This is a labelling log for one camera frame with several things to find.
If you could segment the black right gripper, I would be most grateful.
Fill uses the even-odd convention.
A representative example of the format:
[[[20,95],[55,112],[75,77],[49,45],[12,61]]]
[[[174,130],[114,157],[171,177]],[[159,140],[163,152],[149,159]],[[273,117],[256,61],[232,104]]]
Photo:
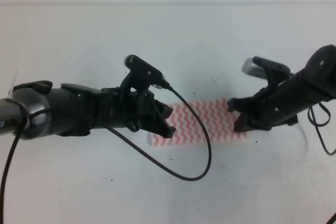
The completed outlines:
[[[230,99],[228,112],[240,113],[234,122],[234,131],[269,131],[275,126],[297,124],[295,86],[295,79],[287,77],[269,84],[253,97]]]

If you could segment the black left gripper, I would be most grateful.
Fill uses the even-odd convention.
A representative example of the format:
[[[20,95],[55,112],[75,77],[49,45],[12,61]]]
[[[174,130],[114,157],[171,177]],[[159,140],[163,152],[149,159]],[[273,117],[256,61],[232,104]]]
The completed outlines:
[[[169,126],[166,120],[173,109],[156,99],[150,91],[124,91],[121,88],[89,88],[94,99],[92,129],[101,129],[104,125],[113,128],[128,128],[132,132],[145,130],[163,138],[172,138],[176,128]]]

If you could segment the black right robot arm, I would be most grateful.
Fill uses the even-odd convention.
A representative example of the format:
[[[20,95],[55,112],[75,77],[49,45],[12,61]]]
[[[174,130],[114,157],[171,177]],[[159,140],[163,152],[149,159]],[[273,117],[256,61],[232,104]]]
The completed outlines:
[[[286,65],[257,56],[246,59],[242,71],[267,80],[268,85],[252,97],[227,102],[229,112],[239,113],[235,132],[292,126],[298,123],[298,113],[335,99],[334,45],[318,49],[296,73],[291,73]]]

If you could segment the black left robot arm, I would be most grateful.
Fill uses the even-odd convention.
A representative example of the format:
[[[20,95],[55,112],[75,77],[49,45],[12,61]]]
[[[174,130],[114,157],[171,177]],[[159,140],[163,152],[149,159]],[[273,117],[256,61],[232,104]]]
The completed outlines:
[[[53,88],[50,81],[36,81],[14,86],[9,97],[1,99],[1,134],[17,133],[24,120],[24,140],[49,135],[82,137],[105,126],[171,138],[176,129],[165,120],[172,112],[149,90],[99,90],[68,83]]]

